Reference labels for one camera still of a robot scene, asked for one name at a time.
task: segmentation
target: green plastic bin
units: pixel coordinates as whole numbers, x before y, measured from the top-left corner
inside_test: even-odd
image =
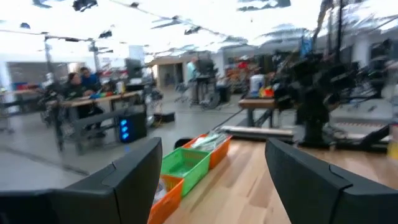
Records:
[[[209,152],[178,148],[163,158],[162,174],[184,178],[182,187],[184,197],[206,176],[209,163]]]

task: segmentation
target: computer tower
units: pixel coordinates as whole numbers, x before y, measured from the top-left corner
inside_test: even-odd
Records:
[[[119,117],[119,140],[130,143],[147,136],[147,116],[145,112],[130,113]]]

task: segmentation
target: orange plastic bin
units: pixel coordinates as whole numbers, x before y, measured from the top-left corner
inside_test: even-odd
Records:
[[[183,145],[182,147],[185,149],[191,149],[192,144],[195,143],[198,138],[204,138],[206,136],[207,134],[201,134],[197,138]],[[213,169],[214,167],[216,167],[228,154],[231,138],[232,136],[228,136],[221,145],[219,145],[213,152],[211,152],[209,169]]]
[[[160,177],[165,182],[167,194],[152,206],[148,224],[164,223],[166,219],[178,209],[178,206],[180,206],[184,179],[169,175],[161,175]]]

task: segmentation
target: plastic bin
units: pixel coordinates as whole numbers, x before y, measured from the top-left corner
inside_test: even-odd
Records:
[[[183,145],[182,147],[184,149],[190,149],[191,145],[198,138],[203,138],[206,136],[207,136],[207,134],[201,134],[194,140]],[[232,138],[232,136],[228,136],[227,139],[221,145],[219,145],[213,152],[211,152],[209,169],[214,169],[214,167],[216,167],[224,159],[224,157],[228,154],[229,145],[231,144],[231,138]]]
[[[165,156],[162,161],[162,174],[184,178],[182,196],[209,171],[210,153],[178,148]]]
[[[165,182],[167,194],[152,206],[148,224],[164,223],[166,219],[178,209],[178,206],[180,206],[184,179],[169,175],[161,175],[160,177]]]

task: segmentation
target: white container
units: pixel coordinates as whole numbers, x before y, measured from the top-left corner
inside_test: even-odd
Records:
[[[124,82],[122,81],[117,82],[116,89],[118,91],[118,94],[124,93]]]
[[[264,75],[253,75],[250,78],[250,95],[259,96],[260,89],[264,86]]]

